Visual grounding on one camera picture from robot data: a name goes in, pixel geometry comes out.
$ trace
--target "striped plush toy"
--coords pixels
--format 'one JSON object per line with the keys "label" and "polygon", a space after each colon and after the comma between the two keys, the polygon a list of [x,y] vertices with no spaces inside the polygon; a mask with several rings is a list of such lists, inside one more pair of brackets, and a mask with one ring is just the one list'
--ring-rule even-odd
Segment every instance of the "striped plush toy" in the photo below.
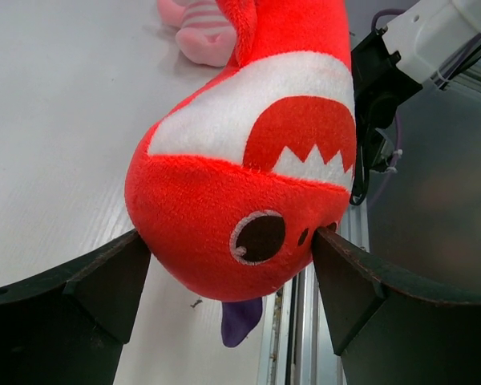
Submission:
{"label": "striped plush toy", "polygon": [[190,0],[186,6],[157,0],[157,8],[162,22],[180,28],[176,42],[189,60],[212,67],[226,65],[236,33],[214,0]]}
{"label": "striped plush toy", "polygon": [[218,0],[226,68],[153,125],[128,170],[134,226],[190,290],[223,302],[238,345],[262,297],[311,261],[349,205],[356,158],[343,0]]}

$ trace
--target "plush fish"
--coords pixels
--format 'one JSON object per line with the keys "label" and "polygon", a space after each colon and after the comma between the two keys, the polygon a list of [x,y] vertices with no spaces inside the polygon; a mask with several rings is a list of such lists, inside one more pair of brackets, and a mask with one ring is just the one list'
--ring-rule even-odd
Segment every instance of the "plush fish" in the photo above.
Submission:
{"label": "plush fish", "polygon": [[219,0],[226,68],[148,130],[125,188],[134,226],[190,290],[223,302],[235,347],[262,298],[349,205],[356,134],[342,0]]}

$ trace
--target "black cable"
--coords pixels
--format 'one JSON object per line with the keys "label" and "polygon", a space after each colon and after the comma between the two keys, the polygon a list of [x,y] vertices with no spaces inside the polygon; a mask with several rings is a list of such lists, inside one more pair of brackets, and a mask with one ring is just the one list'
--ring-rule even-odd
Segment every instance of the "black cable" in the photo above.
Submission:
{"label": "black cable", "polygon": [[449,80],[453,79],[455,76],[468,70],[474,64],[476,64],[481,59],[481,44],[477,46],[458,66],[458,68],[449,77]]}
{"label": "black cable", "polygon": [[397,8],[388,8],[386,10],[380,10],[372,18],[372,22],[370,23],[370,30],[376,30],[378,28],[378,20],[383,16],[399,16],[400,14],[404,14],[405,12],[406,10],[401,10]]}
{"label": "black cable", "polygon": [[351,195],[350,198],[350,203],[353,206],[359,206],[363,203],[363,201],[367,198],[367,194],[369,193],[369,181],[370,181],[370,168],[367,166],[367,155],[366,151],[364,151],[364,148],[367,147],[367,144],[370,143],[370,138],[375,132],[374,129],[370,129],[367,132],[366,138],[363,142],[363,144],[358,146],[358,151],[360,153],[360,167],[362,167],[363,170],[363,185],[362,185],[362,192],[358,197],[355,197]]}

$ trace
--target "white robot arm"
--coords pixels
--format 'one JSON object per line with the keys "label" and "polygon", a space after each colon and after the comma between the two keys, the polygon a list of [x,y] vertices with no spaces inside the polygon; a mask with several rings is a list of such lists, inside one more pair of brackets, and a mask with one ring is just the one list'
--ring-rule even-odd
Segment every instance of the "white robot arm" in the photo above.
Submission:
{"label": "white robot arm", "polygon": [[481,0],[421,0],[387,24],[382,36],[397,68],[417,83],[481,33]]}
{"label": "white robot arm", "polygon": [[370,171],[385,172],[391,163],[376,129],[388,128],[398,106],[469,42],[481,48],[479,39],[481,0],[421,0],[353,49],[358,151],[352,205],[365,200]]}

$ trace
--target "purple fin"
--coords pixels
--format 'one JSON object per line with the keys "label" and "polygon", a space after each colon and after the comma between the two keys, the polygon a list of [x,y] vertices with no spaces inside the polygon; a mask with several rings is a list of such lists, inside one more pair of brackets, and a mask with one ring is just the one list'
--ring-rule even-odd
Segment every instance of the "purple fin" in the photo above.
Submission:
{"label": "purple fin", "polygon": [[236,347],[262,318],[262,298],[242,302],[223,302],[221,336],[226,347]]}

